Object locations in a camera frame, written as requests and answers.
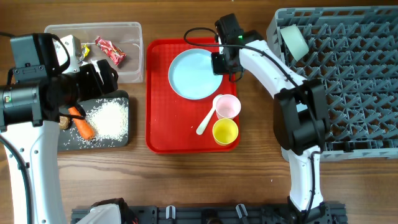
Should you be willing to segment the yellow silver wrapper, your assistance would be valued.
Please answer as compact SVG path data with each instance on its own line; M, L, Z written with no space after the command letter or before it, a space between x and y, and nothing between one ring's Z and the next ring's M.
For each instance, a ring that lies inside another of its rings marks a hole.
M90 49L89 49L88 45L87 45L87 44L83 45L83 46L81 47L81 57L80 57L80 60L84 60L85 57L88 56L89 52L90 52Z

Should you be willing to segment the red snack wrapper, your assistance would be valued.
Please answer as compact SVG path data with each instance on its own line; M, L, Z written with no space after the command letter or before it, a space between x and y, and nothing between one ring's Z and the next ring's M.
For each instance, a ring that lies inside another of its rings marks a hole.
M126 54L110 40L104 40L100 36L97 36L95 44L113 61L116 66L126 58Z

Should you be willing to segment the light blue plate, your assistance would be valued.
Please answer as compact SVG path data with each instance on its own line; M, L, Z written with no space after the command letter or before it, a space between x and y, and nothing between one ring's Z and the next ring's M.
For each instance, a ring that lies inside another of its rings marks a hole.
M221 86L223 77L214 74L210 51L189 49L173 59L168 79L177 95L188 100L201 100Z

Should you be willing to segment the pink cup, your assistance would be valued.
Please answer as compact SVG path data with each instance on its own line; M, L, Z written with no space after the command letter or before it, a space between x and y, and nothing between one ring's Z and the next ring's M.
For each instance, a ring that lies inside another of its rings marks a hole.
M216 101L216 116L218 119L234 119L241 111L241 102L234 95L222 95Z

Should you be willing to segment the brown food scrap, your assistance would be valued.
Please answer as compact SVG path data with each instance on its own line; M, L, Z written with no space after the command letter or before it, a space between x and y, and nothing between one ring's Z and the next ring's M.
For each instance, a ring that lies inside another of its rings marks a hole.
M60 116L59 127L61 130L69 129L71 125L71 120L69 117Z

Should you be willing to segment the orange carrot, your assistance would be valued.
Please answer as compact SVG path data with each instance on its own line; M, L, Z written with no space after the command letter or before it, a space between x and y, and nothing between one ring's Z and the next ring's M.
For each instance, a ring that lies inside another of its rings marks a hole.
M81 116L81 113L75 108L71 107L68 109L69 113L74 116ZM77 127L78 132L80 133L80 136L84 140L91 140L95 136L95 131L94 129L85 121L84 118L78 119L74 118L73 122L75 123L75 126Z

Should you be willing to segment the yellow cup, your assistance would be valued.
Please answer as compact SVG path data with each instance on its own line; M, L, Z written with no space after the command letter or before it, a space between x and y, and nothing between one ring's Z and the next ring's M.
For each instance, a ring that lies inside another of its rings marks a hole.
M219 119L212 128L215 142L220 146L227 146L234 142L239 135L238 125L229 118Z

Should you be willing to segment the green bowl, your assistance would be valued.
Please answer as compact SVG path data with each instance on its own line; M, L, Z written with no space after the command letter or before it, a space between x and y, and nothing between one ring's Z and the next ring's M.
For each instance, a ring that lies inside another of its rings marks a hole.
M291 55L296 61L299 61L309 52L309 47L300 31L294 24L280 30L280 34L290 51Z

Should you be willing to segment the blue bowl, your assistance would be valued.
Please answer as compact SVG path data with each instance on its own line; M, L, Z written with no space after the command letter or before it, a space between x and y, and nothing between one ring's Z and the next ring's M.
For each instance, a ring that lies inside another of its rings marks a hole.
M305 104L299 103L296 105L296 109L297 109L298 113L303 113L303 112L308 111L308 106Z

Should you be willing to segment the white tissue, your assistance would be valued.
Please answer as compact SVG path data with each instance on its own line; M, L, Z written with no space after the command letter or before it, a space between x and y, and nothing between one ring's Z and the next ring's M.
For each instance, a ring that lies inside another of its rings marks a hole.
M97 60L91 60L91 64L94 66L95 70L99 73L100 68L98 66L98 61Z

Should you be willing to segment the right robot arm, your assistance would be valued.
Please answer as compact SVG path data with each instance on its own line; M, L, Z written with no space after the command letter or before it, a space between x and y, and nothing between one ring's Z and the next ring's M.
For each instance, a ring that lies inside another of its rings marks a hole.
M296 74L255 30L217 28L219 51L212 56L216 74L247 70L274 100L274 135L287 151L291 189L289 220L310 223L325 213L320 192L320 155L330 130L325 88L320 80Z

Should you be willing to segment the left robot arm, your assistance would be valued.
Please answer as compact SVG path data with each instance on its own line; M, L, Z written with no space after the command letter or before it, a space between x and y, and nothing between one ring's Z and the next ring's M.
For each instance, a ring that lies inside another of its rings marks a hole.
M14 221L65 223L57 163L60 108L116 91L118 73L106 60L68 73L58 37L10 37L15 66L1 87L1 142L7 152Z

